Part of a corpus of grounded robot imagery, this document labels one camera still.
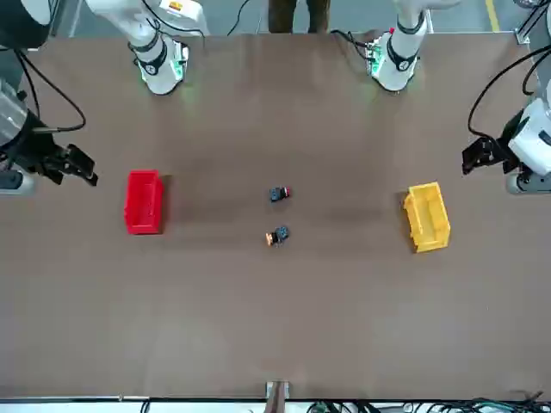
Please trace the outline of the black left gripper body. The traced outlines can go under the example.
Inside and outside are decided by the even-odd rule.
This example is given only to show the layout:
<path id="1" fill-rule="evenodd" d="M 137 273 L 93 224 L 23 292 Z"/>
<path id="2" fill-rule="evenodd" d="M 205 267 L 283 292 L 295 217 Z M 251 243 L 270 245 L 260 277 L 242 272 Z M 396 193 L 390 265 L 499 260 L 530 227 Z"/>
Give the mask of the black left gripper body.
<path id="1" fill-rule="evenodd" d="M 490 152 L 486 157 L 486 166 L 500 163 L 504 173 L 510 173 L 520 165 L 518 157 L 509 147 L 511 138 L 500 137 L 490 142 Z"/>

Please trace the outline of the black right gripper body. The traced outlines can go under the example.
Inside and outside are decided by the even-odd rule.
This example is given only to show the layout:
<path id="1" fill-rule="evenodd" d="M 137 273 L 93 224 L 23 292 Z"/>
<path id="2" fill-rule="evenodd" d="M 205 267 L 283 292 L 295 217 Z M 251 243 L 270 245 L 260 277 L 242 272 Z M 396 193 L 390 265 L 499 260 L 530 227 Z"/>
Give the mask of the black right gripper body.
<path id="1" fill-rule="evenodd" d="M 37 134 L 34 128 L 45 126 L 35 115 L 29 115 L 22 129 L 9 142 L 1 144 L 1 154 L 29 174 L 37 174 L 61 183 L 73 168 L 66 160 L 66 148 L 57 145 L 51 133 Z"/>

